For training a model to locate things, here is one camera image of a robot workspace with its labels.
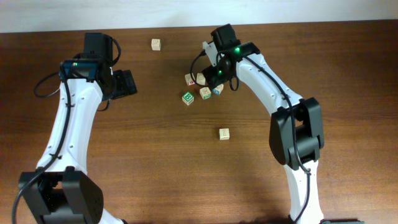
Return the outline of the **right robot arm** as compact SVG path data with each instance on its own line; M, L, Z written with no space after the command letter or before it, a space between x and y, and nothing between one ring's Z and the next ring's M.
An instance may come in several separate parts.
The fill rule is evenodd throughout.
M293 223L321 223L317 170L324 146L322 112L314 98L291 90L268 66L253 42L241 43L231 24L216 28L203 51L211 65L203 70L210 89L235 79L246 84L271 116L269 145L284 167Z

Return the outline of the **wooden block blue side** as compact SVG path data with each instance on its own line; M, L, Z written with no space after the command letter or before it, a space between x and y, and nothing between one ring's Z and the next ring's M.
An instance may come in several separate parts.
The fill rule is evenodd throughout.
M216 95L220 95L221 92L223 91L224 85L220 84L217 87L215 87L214 89L212 89L212 92Z

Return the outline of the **wooden block green side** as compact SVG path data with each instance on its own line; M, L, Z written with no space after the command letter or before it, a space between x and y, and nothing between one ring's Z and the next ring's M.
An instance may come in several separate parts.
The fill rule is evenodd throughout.
M211 90L208 87L203 87L200 89L200 96L203 100L206 100L211 97Z

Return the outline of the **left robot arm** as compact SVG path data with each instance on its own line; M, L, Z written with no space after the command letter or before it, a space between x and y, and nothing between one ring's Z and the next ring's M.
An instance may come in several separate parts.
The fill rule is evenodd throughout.
M58 110L47 147L32 172L22 172L12 206L25 200L37 223L124 223L104 207L103 191L87 175L87 152L102 102L137 93L130 70L113 70L119 44L99 32L85 34L84 49L60 64Z

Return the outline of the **green letter B block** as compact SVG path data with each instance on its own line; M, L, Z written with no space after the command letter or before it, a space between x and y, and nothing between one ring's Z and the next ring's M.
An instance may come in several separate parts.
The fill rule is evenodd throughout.
M182 101L188 106L194 102L194 99L194 95L189 91L184 93L182 96Z

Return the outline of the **wooden letter I block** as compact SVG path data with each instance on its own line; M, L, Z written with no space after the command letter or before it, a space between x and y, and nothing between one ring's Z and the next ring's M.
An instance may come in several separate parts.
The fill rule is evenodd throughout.
M219 137L220 140L228 140L230 138L229 129L228 128L219 129Z

